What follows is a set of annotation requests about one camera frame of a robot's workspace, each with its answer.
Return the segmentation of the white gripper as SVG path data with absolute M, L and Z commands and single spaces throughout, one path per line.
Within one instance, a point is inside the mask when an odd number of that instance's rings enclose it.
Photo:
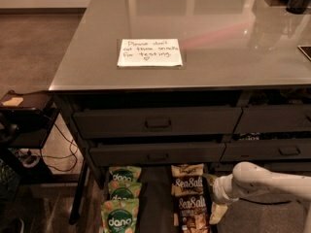
M 239 200 L 239 196 L 235 192 L 235 184 L 233 176 L 217 177 L 212 174 L 204 173 L 209 188 L 213 191 L 214 201 L 211 207 L 211 215 L 209 223 L 211 225 L 218 224 L 227 211 L 227 205 L 230 205 Z

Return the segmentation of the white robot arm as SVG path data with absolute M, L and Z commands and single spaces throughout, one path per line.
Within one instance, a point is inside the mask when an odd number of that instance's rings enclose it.
M 212 194 L 209 223 L 218 224 L 227 207 L 247 197 L 263 195 L 272 190 L 282 191 L 297 198 L 311 201 L 311 178 L 272 172 L 252 162 L 237 163 L 229 175 L 215 176 L 205 173 Z

